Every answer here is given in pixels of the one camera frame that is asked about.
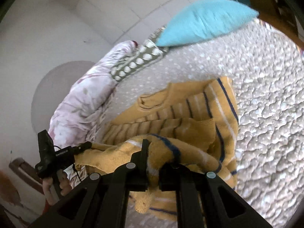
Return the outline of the person's left hand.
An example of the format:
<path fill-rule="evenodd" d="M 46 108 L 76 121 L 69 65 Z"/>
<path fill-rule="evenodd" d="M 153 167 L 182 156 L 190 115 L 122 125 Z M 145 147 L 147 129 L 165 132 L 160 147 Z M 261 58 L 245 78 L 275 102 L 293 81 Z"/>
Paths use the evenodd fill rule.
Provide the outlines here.
<path fill-rule="evenodd" d="M 55 183 L 52 177 L 43 179 L 42 188 L 46 201 L 50 206 L 55 205 L 59 201 L 59 196 L 64 197 L 72 190 L 65 171 L 60 174 L 58 181 L 55 181 Z"/>

